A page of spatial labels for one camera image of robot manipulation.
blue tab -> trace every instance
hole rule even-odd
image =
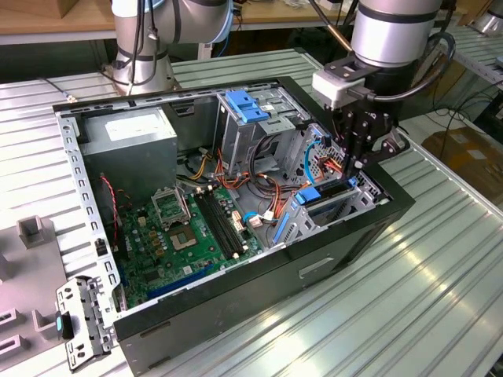
[[[313,200],[319,199],[321,197],[320,193],[314,187],[306,187],[304,190],[300,190],[299,194],[304,198],[306,203],[309,203]]]
[[[296,199],[301,206],[306,202],[306,200],[303,198],[303,196],[300,195],[299,193],[296,193]]]
[[[286,223],[288,221],[288,219],[290,218],[290,214],[287,212],[285,214],[285,216],[283,217],[283,220],[281,221],[281,224],[280,224],[280,227],[279,229],[277,230],[276,232],[276,235],[274,236],[273,238],[273,243],[277,243],[277,241],[279,240],[281,234],[283,233],[283,231],[285,230],[285,226],[286,226]]]
[[[226,99],[245,123],[258,122],[259,120],[266,120],[269,118],[267,113],[260,110],[257,105],[257,100],[250,97],[244,90],[227,90]]]

green circuit board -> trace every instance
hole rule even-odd
[[[215,189],[213,195],[224,211],[237,210],[225,188]],[[194,198],[187,195],[185,201],[189,224],[173,224],[168,230],[161,226],[152,202],[119,212],[127,249],[116,253],[115,259],[128,309],[156,297],[160,291],[173,291],[261,252],[259,241],[245,230],[238,237],[248,249],[239,258],[227,260]],[[163,215],[181,211],[172,198],[157,204]],[[145,218],[144,226],[140,226],[138,218]],[[231,217],[227,221],[233,224]]]

robotic arm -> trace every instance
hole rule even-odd
[[[361,0],[351,44],[315,0],[309,1],[349,52],[314,74],[313,89],[332,112],[334,136],[346,155],[343,173],[350,177],[408,147],[395,129],[398,113],[405,99],[430,86],[452,60],[455,42],[445,29],[456,1],[450,2],[442,30],[430,36],[442,0]],[[232,10],[232,0],[113,0],[119,53],[111,79],[127,95],[173,89],[167,45],[221,42],[229,34]],[[440,39],[449,46],[447,61],[410,88],[425,50]]]
[[[314,0],[310,2],[318,11]],[[345,153],[343,173],[347,177],[408,148],[395,129],[402,103],[440,77],[454,55],[455,41],[445,32],[450,16],[442,30],[430,36],[440,6],[441,0],[361,0],[351,47],[341,42],[350,54],[314,74],[314,92],[332,112],[333,132]],[[452,1],[449,15],[454,8]],[[440,39],[447,42],[447,60],[411,88],[425,50],[431,51]],[[380,149],[375,150],[377,139],[382,137]]]
[[[167,45],[221,42],[232,9],[232,0],[113,0],[119,52],[112,81],[127,95],[173,89]]]

wooden table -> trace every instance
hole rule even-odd
[[[336,11],[325,12],[329,19]],[[239,21],[234,18],[233,30]],[[242,30],[322,26],[310,7],[294,9],[275,0],[271,3],[249,2],[243,7]],[[0,45],[40,42],[67,42],[115,38],[112,9],[108,0],[79,0],[62,19],[0,9]]]

chip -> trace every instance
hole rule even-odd
[[[168,235],[176,251],[197,244],[196,235],[190,225],[172,229]]]
[[[144,273],[143,277],[147,280],[147,283],[152,283],[154,280],[159,279],[159,272],[150,271],[149,273]]]

